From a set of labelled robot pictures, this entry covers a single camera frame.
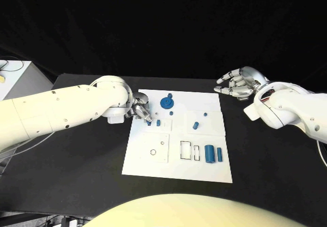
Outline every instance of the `white paper sheet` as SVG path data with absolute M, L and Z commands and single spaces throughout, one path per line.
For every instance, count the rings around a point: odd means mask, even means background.
M 138 91 L 149 99 L 152 123 L 148 126 L 144 120 L 132 119 L 122 174 L 232 183 L 219 94 L 142 89 Z M 168 93 L 172 94 L 174 106 L 164 110 L 159 100 Z M 157 120 L 161 120 L 161 126 L 157 126 Z M 197 130 L 193 130 L 194 120 L 198 122 Z M 190 142 L 190 160 L 180 158 L 181 141 Z M 211 164 L 204 160 L 204 145 L 214 147 L 216 162 Z M 194 146 L 200 148 L 198 161 L 194 160 Z M 217 147 L 221 148 L 223 162 L 217 162 Z

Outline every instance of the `blue object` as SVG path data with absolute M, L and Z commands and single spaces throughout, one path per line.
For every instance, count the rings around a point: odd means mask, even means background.
M 197 129 L 198 122 L 194 122 L 193 129 Z
M 168 93 L 168 96 L 165 98 L 162 98 L 159 101 L 159 106 L 165 110 L 174 106 L 174 101 L 171 98 L 172 98 L 172 95 L 171 95 L 171 93 Z
M 204 146 L 204 152 L 206 152 L 206 163 L 214 163 L 214 149 L 213 145 Z
M 216 148 L 216 155 L 217 155 L 217 161 L 221 162 L 223 156 L 221 156 L 221 149 L 220 148 Z

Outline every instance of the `table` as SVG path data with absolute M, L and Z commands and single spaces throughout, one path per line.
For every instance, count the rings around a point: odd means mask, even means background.
M 98 77 L 63 74 L 53 88 L 89 84 Z M 122 78 L 134 91 L 213 92 L 216 85 L 204 79 Z M 109 125 L 99 118 L 56 132 L 11 158 L 0 178 L 0 210 L 96 216 L 144 196 L 190 193 L 325 226 L 327 169 L 315 141 L 293 126 L 273 130 L 260 120 L 252 122 L 242 111 L 249 103 L 220 95 L 232 184 L 121 175 L 131 119 Z

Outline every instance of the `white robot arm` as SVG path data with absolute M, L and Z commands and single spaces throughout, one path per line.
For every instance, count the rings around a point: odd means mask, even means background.
M 253 121 L 263 120 L 273 129 L 295 125 L 309 138 L 327 143 L 327 94 L 314 94 L 295 84 L 270 82 L 252 67 L 230 71 L 219 80 L 230 79 L 229 88 L 214 91 L 253 103 L 243 109 Z
M 100 77 L 90 85 L 0 101 L 0 151 L 99 116 L 108 117 L 108 123 L 122 123 L 123 116 L 132 115 L 151 121 L 148 109 L 147 96 L 132 94 L 125 81 L 115 76 Z

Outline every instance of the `robotic hand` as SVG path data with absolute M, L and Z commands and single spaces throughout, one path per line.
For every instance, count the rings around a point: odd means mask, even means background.
M 270 82 L 252 67 L 230 71 L 219 80 L 229 81 L 229 88 L 214 91 L 253 103 L 243 109 L 249 119 L 263 120 L 273 129 L 295 125 L 306 136 L 327 143 L 327 94 L 314 94 L 295 84 Z
M 123 116 L 151 122 L 148 97 L 132 93 L 115 76 L 98 78 L 90 85 L 60 88 L 0 101 L 0 151 L 54 131 L 72 128 L 99 116 L 122 123 Z

